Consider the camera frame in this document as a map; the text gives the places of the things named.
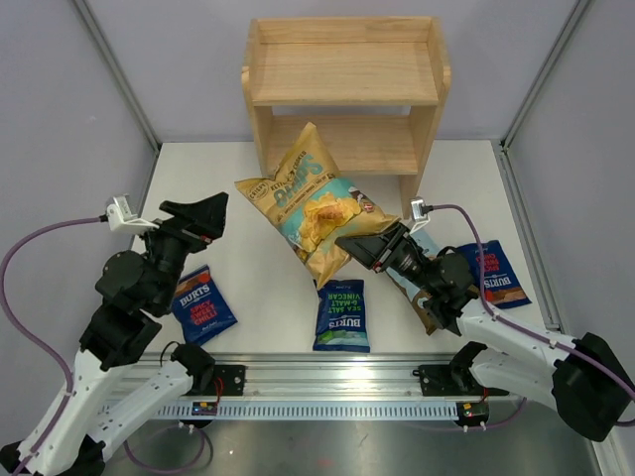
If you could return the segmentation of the yellow kettle chips bag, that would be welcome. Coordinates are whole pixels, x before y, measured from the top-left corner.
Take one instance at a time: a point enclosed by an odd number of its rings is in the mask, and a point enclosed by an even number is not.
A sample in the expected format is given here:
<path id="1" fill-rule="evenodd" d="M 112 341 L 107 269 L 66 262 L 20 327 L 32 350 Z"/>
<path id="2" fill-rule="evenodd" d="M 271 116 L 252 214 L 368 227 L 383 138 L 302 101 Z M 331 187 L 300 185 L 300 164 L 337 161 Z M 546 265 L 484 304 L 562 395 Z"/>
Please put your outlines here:
<path id="1" fill-rule="evenodd" d="M 272 178 L 235 186 L 285 238 L 319 289 L 350 260 L 337 238 L 382 232 L 400 220 L 340 174 L 312 122 Z"/>

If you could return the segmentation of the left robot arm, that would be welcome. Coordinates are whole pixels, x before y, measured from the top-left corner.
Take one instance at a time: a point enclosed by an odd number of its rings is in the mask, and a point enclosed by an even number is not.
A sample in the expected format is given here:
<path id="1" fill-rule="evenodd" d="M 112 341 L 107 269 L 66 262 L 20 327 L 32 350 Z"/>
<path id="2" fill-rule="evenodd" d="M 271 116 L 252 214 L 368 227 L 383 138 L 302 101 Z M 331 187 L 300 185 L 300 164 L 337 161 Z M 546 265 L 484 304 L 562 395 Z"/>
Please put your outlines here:
<path id="1" fill-rule="evenodd" d="M 8 301 L 10 322 L 61 367 L 64 384 L 38 426 L 23 440 L 1 449 L 1 465 L 12 475 L 99 475 L 127 438 L 163 405 L 183 395 L 222 393 L 214 359 L 200 346 L 180 344 L 170 360 L 142 387 L 104 416 L 104 402 L 143 356 L 168 314 L 188 255 L 201 252 L 225 228 L 228 195 L 220 192 L 194 203 L 164 201 L 168 219 L 145 220 L 126 196 L 113 197 L 106 211 L 86 223 L 107 223 L 113 231 L 141 237 L 144 253 L 114 254 L 95 285 L 102 303 L 79 338 L 74 362 L 29 331 Z"/>

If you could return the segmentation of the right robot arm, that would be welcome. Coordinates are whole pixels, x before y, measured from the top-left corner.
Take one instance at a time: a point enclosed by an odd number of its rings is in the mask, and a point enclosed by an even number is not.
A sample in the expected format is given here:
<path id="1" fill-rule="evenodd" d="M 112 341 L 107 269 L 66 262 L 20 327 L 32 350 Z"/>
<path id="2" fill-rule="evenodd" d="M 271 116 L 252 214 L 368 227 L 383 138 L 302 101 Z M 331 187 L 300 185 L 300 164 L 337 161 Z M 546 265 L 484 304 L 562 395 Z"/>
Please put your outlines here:
<path id="1" fill-rule="evenodd" d="M 336 244 L 364 268 L 392 270 L 427 293 L 424 306 L 435 326 L 466 339 L 450 363 L 460 392 L 492 388 L 537 402 L 591 441 L 624 425 L 634 384 L 601 337 L 574 338 L 513 318 L 476 291 L 461 254 L 427 257 L 401 223 Z"/>

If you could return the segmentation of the light blue cassava chips bag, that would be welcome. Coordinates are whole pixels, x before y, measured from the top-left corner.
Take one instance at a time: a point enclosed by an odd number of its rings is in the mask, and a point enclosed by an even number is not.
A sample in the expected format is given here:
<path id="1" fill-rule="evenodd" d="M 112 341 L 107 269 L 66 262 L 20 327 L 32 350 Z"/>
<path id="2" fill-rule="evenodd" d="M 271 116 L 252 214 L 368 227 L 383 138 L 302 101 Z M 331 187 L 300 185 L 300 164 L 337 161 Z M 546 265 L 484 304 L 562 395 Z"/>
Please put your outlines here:
<path id="1" fill-rule="evenodd" d="M 468 301 L 466 289 L 472 280 L 465 259 L 454 250 L 439 251 L 430 257 L 416 242 L 421 253 L 422 270 L 419 273 L 386 273 L 407 298 L 428 334 L 445 329 L 459 334 L 456 320 Z"/>

